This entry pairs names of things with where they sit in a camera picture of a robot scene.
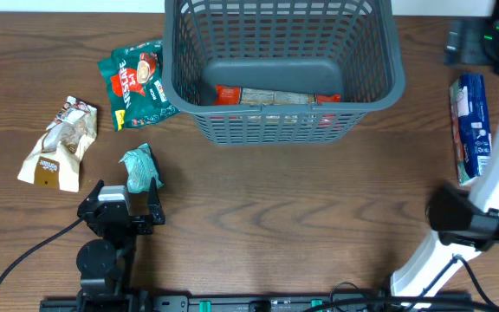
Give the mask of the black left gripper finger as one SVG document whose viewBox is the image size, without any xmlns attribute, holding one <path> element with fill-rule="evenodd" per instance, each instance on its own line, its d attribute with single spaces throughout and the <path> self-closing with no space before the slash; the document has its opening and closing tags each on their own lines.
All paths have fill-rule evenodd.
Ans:
<svg viewBox="0 0 499 312">
<path fill-rule="evenodd" d="M 151 215 L 162 214 L 162 205 L 158 195 L 158 180 L 156 178 L 151 179 L 147 196 L 147 207 Z"/>
<path fill-rule="evenodd" d="M 101 188 L 104 186 L 104 181 L 100 179 L 95 185 L 94 189 L 89 193 L 90 200 L 97 200 L 100 194 Z"/>
</svg>

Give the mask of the blue tissue pack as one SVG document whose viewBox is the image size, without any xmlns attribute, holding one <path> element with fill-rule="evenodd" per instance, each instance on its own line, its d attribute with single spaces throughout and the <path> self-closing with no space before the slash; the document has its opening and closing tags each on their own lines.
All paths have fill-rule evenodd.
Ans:
<svg viewBox="0 0 499 312">
<path fill-rule="evenodd" d="M 457 180 L 471 185 L 485 171 L 492 147 L 489 110 L 482 74 L 462 74 L 449 88 Z"/>
</svg>

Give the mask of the orange tan noodle packet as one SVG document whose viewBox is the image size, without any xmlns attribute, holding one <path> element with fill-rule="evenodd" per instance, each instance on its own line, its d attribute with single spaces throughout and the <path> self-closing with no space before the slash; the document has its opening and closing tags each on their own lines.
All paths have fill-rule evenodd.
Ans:
<svg viewBox="0 0 499 312">
<path fill-rule="evenodd" d="M 333 94 L 330 96 L 323 94 L 303 94 L 286 91 L 273 91 L 256 88 L 230 87 L 216 85 L 217 97 L 213 102 L 214 106 L 241 106 L 249 105 L 252 107 L 263 106 L 309 106 L 312 104 L 324 104 L 326 102 L 340 102 L 341 95 Z M 316 117 L 300 118 L 297 114 L 281 115 L 248 115 L 249 123 L 269 123 L 269 124 L 301 124 L 313 123 Z"/>
</svg>

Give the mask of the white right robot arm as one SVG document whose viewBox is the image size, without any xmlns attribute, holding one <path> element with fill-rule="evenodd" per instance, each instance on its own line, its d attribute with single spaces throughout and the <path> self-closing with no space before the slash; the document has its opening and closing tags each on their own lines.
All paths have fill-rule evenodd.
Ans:
<svg viewBox="0 0 499 312">
<path fill-rule="evenodd" d="M 452 26 L 446 62 L 486 65 L 499 75 L 499 1 L 491 16 Z M 483 75 L 465 73 L 450 85 L 450 116 L 459 186 L 432 193 L 426 205 L 431 232 L 390 277 L 389 294 L 399 311 L 445 308 L 438 291 L 499 244 L 499 127 L 496 134 L 490 130 Z"/>
</svg>

